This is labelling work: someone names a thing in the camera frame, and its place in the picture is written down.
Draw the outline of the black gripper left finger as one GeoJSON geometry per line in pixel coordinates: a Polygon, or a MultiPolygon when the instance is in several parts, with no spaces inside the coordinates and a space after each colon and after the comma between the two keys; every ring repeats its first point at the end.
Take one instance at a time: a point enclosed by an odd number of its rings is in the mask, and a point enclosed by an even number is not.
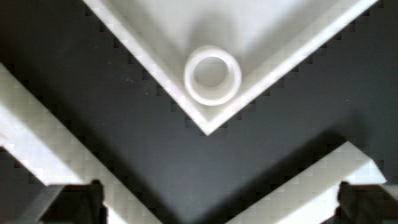
{"type": "Polygon", "coordinates": [[[50,185],[16,219],[16,224],[109,224],[105,189],[89,184],[50,185]]]}

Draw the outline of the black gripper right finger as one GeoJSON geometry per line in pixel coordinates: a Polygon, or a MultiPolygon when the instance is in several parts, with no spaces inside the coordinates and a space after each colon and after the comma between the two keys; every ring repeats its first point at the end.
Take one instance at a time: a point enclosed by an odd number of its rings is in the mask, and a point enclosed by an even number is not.
{"type": "Polygon", "coordinates": [[[398,224],[398,185],[340,184],[338,224],[398,224]]]}

